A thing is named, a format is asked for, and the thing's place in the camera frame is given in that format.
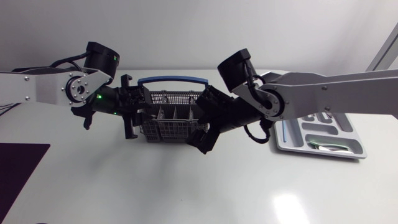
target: basket handle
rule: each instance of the basket handle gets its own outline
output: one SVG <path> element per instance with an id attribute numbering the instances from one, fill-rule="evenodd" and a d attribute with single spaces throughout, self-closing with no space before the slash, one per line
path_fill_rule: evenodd
<path id="1" fill-rule="evenodd" d="M 180 81 L 180 82 L 191 82 L 191 83 L 199 83 L 204 84 L 205 88 L 208 87 L 209 81 L 204 78 L 197 77 L 186 77 L 186 76 L 158 76 L 158 77 L 148 77 L 148 78 L 140 78 L 137 81 L 139 86 L 142 86 L 144 83 L 151 82 L 163 82 L 163 81 Z"/>

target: white wall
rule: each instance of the white wall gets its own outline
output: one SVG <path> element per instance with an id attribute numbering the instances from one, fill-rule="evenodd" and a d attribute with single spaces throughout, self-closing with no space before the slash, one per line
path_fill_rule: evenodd
<path id="1" fill-rule="evenodd" d="M 97 41 L 120 69 L 214 69 L 247 47 L 256 68 L 362 72 L 397 21 L 394 0 L 2 0 L 0 70 Z"/>

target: black cable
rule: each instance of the black cable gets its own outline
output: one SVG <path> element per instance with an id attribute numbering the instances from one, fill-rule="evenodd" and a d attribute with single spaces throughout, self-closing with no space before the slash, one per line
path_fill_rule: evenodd
<path id="1" fill-rule="evenodd" d="M 254 87 L 255 87 L 255 84 L 253 83 L 253 74 L 251 73 L 251 68 L 250 68 L 250 66 L 248 66 L 247 65 L 247 63 L 245 62 L 244 63 L 244 71 L 246 72 L 246 74 L 248 75 L 248 78 L 247 78 L 247 82 L 248 82 L 248 89 L 249 89 L 249 92 L 250 92 L 250 94 L 251 94 L 251 96 L 258 102 L 258 103 L 260 103 L 262 106 L 265 106 L 265 105 L 263 105 L 262 104 L 262 100 L 261 100 L 261 98 L 260 98 L 260 96 L 257 94 L 257 92 L 255 91 L 255 89 L 254 89 Z"/>
<path id="2" fill-rule="evenodd" d="M 254 89 L 255 84 L 254 84 L 254 82 L 253 82 L 253 78 L 255 77 L 255 78 L 260 79 L 260 80 L 262 81 L 263 84 L 266 83 L 265 79 L 263 79 L 263 78 L 262 78 L 261 76 L 259 76 L 259 75 L 253 75 L 252 72 L 251 72 L 250 66 L 248 66 L 246 62 L 244 63 L 244 68 L 246 68 L 246 69 L 245 69 L 245 72 L 246 72 L 247 75 L 248 75 L 247 82 L 248 82 L 248 89 L 249 89 L 249 91 L 250 91 L 251 96 L 252 96 L 258 103 L 260 103 L 261 105 L 263 105 L 263 104 L 262 104 L 262 100 L 260 99 L 260 96 L 257 94 L 257 92 L 256 92 L 255 89 Z M 248 134 L 248 136 L 249 136 L 253 141 L 255 141 L 255 142 L 259 143 L 259 144 L 264 144 L 264 143 L 267 143 L 267 142 L 269 141 L 269 138 L 270 138 L 270 136 L 271 136 L 271 134 L 270 134 L 270 132 L 269 132 L 269 128 L 266 126 L 266 123 L 268 123 L 268 121 L 267 121 L 265 118 L 261 118 L 261 119 L 260 119 L 260 127 L 261 127 L 261 129 L 264 131 L 264 133 L 266 134 L 266 138 L 264 138 L 264 139 L 259 139 L 259 138 L 254 137 L 254 136 L 250 133 L 249 128 L 248 128 L 247 125 L 244 125 L 243 128 L 244 128 L 244 131 L 246 132 L 246 134 Z"/>
<path id="3" fill-rule="evenodd" d="M 86 53 L 81 54 L 81 55 L 77 55 L 77 56 L 73 56 L 73 57 L 68 57 L 68 58 L 65 58 L 65 59 L 57 60 L 56 62 L 52 63 L 50 65 L 50 67 L 55 68 L 55 67 L 57 67 L 57 66 L 59 66 L 59 65 L 61 65 L 63 63 L 67 63 L 67 62 L 70 63 L 72 61 L 76 61 L 76 60 L 85 58 L 85 57 L 89 56 L 89 54 L 90 54 L 90 52 L 86 52 Z"/>
<path id="4" fill-rule="evenodd" d="M 9 110 L 13 109 L 14 107 L 16 107 L 18 105 L 20 105 L 20 103 L 16 103 L 16 104 L 10 106 L 6 111 L 3 111 L 2 113 L 0 113 L 0 116 L 7 113 Z"/>
<path id="5" fill-rule="evenodd" d="M 68 63 L 70 63 L 70 64 L 72 64 L 73 66 L 75 66 L 75 68 L 79 71 L 79 72 L 81 72 L 81 68 L 80 68 L 80 66 L 79 65 L 77 65 L 75 62 L 68 62 Z"/>
<path id="6" fill-rule="evenodd" d="M 263 130 L 263 132 L 266 134 L 266 138 L 265 139 L 259 139 L 259 138 L 254 137 L 250 133 L 249 128 L 248 128 L 247 125 L 243 126 L 243 128 L 244 128 L 244 131 L 246 132 L 246 134 L 248 134 L 249 138 L 251 138 L 253 141 L 255 141 L 255 142 L 259 143 L 259 144 L 264 144 L 264 143 L 267 143 L 269 141 L 269 138 L 271 136 L 271 134 L 269 132 L 269 129 L 267 127 L 265 127 L 266 123 L 267 123 L 266 119 L 265 118 L 261 118 L 260 127 Z"/>
<path id="7" fill-rule="evenodd" d="M 253 75 L 253 78 L 258 78 L 262 81 L 262 84 L 266 84 L 266 80 L 259 75 Z"/>

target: circular joint plate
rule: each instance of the circular joint plate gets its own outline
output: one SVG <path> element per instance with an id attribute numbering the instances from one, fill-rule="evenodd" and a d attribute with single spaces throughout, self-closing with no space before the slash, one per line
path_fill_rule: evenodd
<path id="1" fill-rule="evenodd" d="M 81 77 L 73 77 L 69 79 L 66 86 L 66 94 L 70 101 L 75 103 L 80 103 L 86 99 L 87 94 L 85 90 L 84 83 L 80 82 L 79 78 Z"/>
<path id="2" fill-rule="evenodd" d="M 282 97 L 274 90 L 262 90 L 262 98 L 265 99 L 266 105 L 262 111 L 268 116 L 279 116 L 284 110 L 284 102 Z"/>

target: black mat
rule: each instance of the black mat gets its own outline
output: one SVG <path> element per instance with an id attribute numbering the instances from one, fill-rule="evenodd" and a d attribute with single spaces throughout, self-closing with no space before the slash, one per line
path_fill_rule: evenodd
<path id="1" fill-rule="evenodd" d="M 49 147 L 0 143 L 0 223 Z"/>

